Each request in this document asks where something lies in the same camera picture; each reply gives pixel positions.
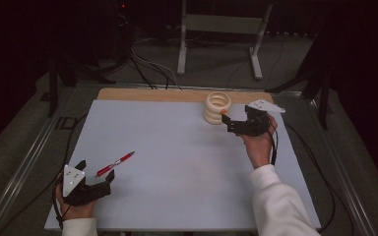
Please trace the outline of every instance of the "white tabletop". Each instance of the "white tabletop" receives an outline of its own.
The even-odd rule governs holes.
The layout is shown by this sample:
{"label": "white tabletop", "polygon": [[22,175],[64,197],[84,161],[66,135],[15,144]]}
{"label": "white tabletop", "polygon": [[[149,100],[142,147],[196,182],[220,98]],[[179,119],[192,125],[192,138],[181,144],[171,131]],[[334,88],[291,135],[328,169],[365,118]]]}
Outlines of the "white tabletop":
{"label": "white tabletop", "polygon": [[[97,203],[100,229],[127,231],[252,230],[253,170],[240,138],[225,125],[207,123],[199,102],[95,100],[70,161],[87,162],[87,184],[96,172],[130,151],[115,168],[112,194]],[[233,120],[245,120],[234,104]],[[302,197],[315,227],[318,216],[281,114],[276,168]],[[53,210],[46,229],[57,229]]]}

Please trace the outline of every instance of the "pen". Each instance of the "pen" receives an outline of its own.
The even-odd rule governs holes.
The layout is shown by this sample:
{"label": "pen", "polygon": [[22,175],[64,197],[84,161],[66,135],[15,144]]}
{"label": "pen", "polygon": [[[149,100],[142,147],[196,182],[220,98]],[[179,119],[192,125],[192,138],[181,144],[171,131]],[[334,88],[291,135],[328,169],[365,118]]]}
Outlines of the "pen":
{"label": "pen", "polygon": [[119,163],[121,163],[122,161],[125,161],[126,159],[130,158],[133,154],[134,154],[134,151],[131,151],[130,153],[122,156],[119,160],[115,161],[113,164],[110,164],[110,165],[106,166],[105,168],[100,169],[97,172],[95,178],[99,177],[99,176],[103,175],[104,173],[108,172],[109,170],[113,169],[113,167],[115,167],[115,165],[119,165]]}

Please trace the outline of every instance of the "white sleeve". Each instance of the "white sleeve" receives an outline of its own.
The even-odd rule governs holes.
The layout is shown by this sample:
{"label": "white sleeve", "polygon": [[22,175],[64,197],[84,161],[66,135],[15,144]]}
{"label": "white sleeve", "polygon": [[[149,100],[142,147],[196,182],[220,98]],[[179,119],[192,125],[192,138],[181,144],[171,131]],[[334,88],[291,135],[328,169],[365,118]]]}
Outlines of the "white sleeve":
{"label": "white sleeve", "polygon": [[95,218],[78,218],[63,221],[63,236],[97,236]]}
{"label": "white sleeve", "polygon": [[274,165],[255,169],[249,179],[254,186],[254,216],[260,236],[319,235],[299,194],[282,183]]}

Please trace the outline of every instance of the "wire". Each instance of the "wire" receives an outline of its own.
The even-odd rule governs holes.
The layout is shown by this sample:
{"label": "wire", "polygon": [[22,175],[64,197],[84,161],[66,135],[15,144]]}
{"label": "wire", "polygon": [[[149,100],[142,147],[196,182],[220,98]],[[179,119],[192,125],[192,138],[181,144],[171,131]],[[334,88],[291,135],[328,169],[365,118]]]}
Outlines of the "wire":
{"label": "wire", "polygon": [[69,209],[70,209],[71,205],[69,205],[66,209],[66,212],[64,212],[62,215],[61,215],[61,218],[63,218],[64,216],[66,216],[67,212],[69,212]]}
{"label": "wire", "polygon": [[139,57],[139,56],[134,52],[134,49],[133,49],[132,47],[131,47],[131,52],[134,54],[134,56],[135,56],[137,59],[139,59],[139,60],[141,60],[141,61],[143,61],[143,62],[146,62],[146,63],[148,63],[148,64],[152,64],[152,65],[156,65],[156,66],[162,67],[162,68],[166,69],[167,71],[169,71],[169,72],[173,75],[173,80],[174,80],[174,83],[176,84],[176,86],[182,90],[182,88],[181,88],[181,87],[179,86],[179,84],[177,83],[177,81],[176,81],[176,75],[174,75],[174,72],[173,72],[172,70],[170,70],[169,68],[167,68],[167,67],[165,67],[165,66],[162,66],[161,64],[154,63],[154,62],[150,62],[150,61],[147,61],[147,60],[145,60],[145,59]]}
{"label": "wire", "polygon": [[229,85],[231,84],[231,78],[232,76],[239,70],[241,69],[241,67],[243,67],[245,64],[247,63],[247,60],[245,60],[244,62],[242,62],[237,68],[235,68],[235,70],[233,72],[231,72],[231,74],[229,74],[228,76],[228,84],[226,85],[226,89],[229,90]]}
{"label": "wire", "polygon": [[133,44],[138,44],[138,43],[142,43],[142,42],[150,41],[150,40],[158,40],[158,39],[156,37],[147,37],[147,38],[140,39],[138,41],[134,41]]}
{"label": "wire", "polygon": [[108,66],[105,68],[95,69],[94,71],[97,73],[104,74],[105,76],[109,76],[121,70],[127,64],[127,60],[128,60],[128,57],[124,58],[122,61],[116,60],[114,65]]}
{"label": "wire", "polygon": [[279,145],[279,135],[278,131],[275,129],[275,134],[276,134],[276,141],[273,139],[272,133],[270,131],[266,131],[266,133],[269,135],[270,140],[272,141],[272,158],[271,158],[271,164],[275,165],[276,164],[276,158],[278,157],[278,145]]}
{"label": "wire", "polygon": [[165,73],[164,73],[164,71],[161,69],[161,68],[159,68],[157,65],[152,65],[152,64],[150,64],[150,65],[152,65],[152,66],[154,66],[154,68],[151,68],[151,67],[148,67],[148,66],[146,66],[146,65],[144,65],[144,64],[142,64],[142,63],[139,63],[139,62],[137,62],[139,65],[141,65],[141,66],[144,66],[144,67],[146,67],[146,68],[148,68],[148,69],[150,69],[150,70],[153,70],[153,71],[155,71],[155,72],[158,72],[158,73],[160,73],[160,74],[162,74],[165,78],[166,78],[166,86],[165,86],[165,89],[168,89],[168,83],[170,82],[170,81],[172,81],[173,82],[173,80],[168,76],[168,75],[166,75]]}
{"label": "wire", "polygon": [[[227,46],[234,42],[240,41],[242,38],[245,37],[244,34],[240,33],[232,33],[235,34],[235,37],[230,40],[225,40],[221,38],[217,38],[216,36],[211,35],[210,33],[201,33],[199,36],[197,36],[194,39],[186,39],[187,42],[190,42],[193,45],[187,44],[188,48],[199,48],[199,47],[219,47],[219,46]],[[199,41],[202,37],[204,37],[208,42]]]}
{"label": "wire", "polygon": [[88,114],[82,116],[81,118],[79,118],[78,121],[75,122],[75,124],[73,125],[72,127],[72,130],[70,131],[70,134],[69,134],[69,138],[67,140],[67,145],[66,145],[66,150],[65,150],[65,154],[64,154],[64,159],[63,159],[63,165],[59,168],[59,171],[57,172],[57,175],[55,177],[53,177],[53,179],[31,200],[29,201],[23,208],[21,208],[10,220],[8,220],[8,222],[0,229],[0,235],[2,235],[2,233],[5,231],[5,229],[8,228],[8,226],[18,217],[20,216],[20,214],[22,212],[24,212],[28,207],[30,207],[37,199],[39,199],[39,197],[41,197],[47,190],[48,188],[51,187],[51,185],[53,185],[53,183],[58,179],[58,174],[63,170],[64,168],[64,165],[66,164],[67,162],[67,158],[68,158],[68,153],[69,153],[69,149],[70,149],[70,143],[71,143],[71,140],[72,140],[72,136],[73,136],[73,133],[76,129],[76,127],[78,126],[78,124],[85,118],[87,117]]}
{"label": "wire", "polygon": [[194,37],[194,38],[186,39],[185,41],[188,41],[188,42],[195,41],[195,40],[201,38],[204,34],[205,34],[205,32],[204,32],[204,31],[201,31],[201,33],[199,33],[198,36],[196,36],[196,37]]}
{"label": "wire", "polygon": [[137,72],[140,74],[141,78],[143,79],[143,81],[146,82],[147,85],[149,85],[149,87],[151,89],[158,89],[158,87],[156,86],[156,84],[154,84],[152,81],[150,81],[149,79],[147,79],[143,72],[141,71],[140,67],[138,66],[137,62],[134,60],[134,58],[130,57],[130,60],[134,63],[134,68],[137,70]]}
{"label": "wire", "polygon": [[286,33],[283,34],[282,43],[281,43],[281,50],[279,51],[279,57],[278,57],[278,60],[276,60],[275,64],[273,64],[272,69],[270,70],[269,78],[268,78],[268,81],[265,85],[265,88],[268,86],[270,79],[272,78],[273,70],[275,69],[276,65],[278,65],[279,61],[282,58],[282,52],[284,50],[284,39],[285,38],[286,38]]}
{"label": "wire", "polygon": [[305,150],[307,151],[312,163],[314,164],[314,166],[316,167],[317,171],[319,172],[321,178],[323,179],[325,185],[327,186],[327,189],[329,190],[330,192],[330,197],[331,197],[331,201],[333,203],[333,206],[332,206],[332,212],[331,212],[331,215],[329,217],[329,219],[327,220],[327,223],[322,226],[321,228],[319,228],[317,231],[318,233],[322,233],[325,229],[328,228],[328,226],[332,223],[333,219],[334,219],[334,216],[335,216],[335,213],[336,213],[336,200],[335,200],[335,196],[338,198],[338,200],[340,201],[340,203],[342,204],[344,210],[346,211],[346,215],[348,217],[348,221],[350,223],[350,227],[351,227],[351,234],[350,235],[354,235],[354,227],[353,227],[353,224],[352,224],[352,219],[351,219],[351,215],[350,213],[348,212],[347,210],[347,207],[346,207],[346,204],[344,203],[344,201],[341,199],[339,193],[334,189],[333,185],[331,185],[331,183],[327,180],[327,178],[325,177],[321,167],[319,166],[318,164],[318,161],[315,157],[315,154],[313,153],[312,149],[309,147],[309,145],[305,142],[305,140],[303,140],[303,138],[299,135],[299,133],[293,128],[293,126],[291,126],[289,123],[287,123],[286,121],[285,122],[285,125],[290,128],[299,138],[299,140],[301,141],[301,143],[303,144],[303,146],[305,147]]}
{"label": "wire", "polygon": [[51,201],[53,203],[54,212],[56,213],[56,219],[59,223],[59,227],[61,229],[63,229],[63,216],[61,215],[60,210],[58,209],[57,197],[56,197],[57,185],[59,185],[60,182],[61,182],[61,178],[57,177],[57,180],[54,182],[53,188],[52,188],[52,191],[51,191]]}

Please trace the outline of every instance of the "stacked rings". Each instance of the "stacked rings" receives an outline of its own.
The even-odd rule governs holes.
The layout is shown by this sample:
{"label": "stacked rings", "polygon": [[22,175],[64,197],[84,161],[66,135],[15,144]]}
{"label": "stacked rings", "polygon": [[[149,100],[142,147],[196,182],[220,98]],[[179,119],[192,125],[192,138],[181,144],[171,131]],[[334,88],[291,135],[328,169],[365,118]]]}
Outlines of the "stacked rings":
{"label": "stacked rings", "polygon": [[208,95],[205,101],[204,118],[213,125],[222,124],[221,114],[231,108],[231,98],[223,92],[215,91]]}

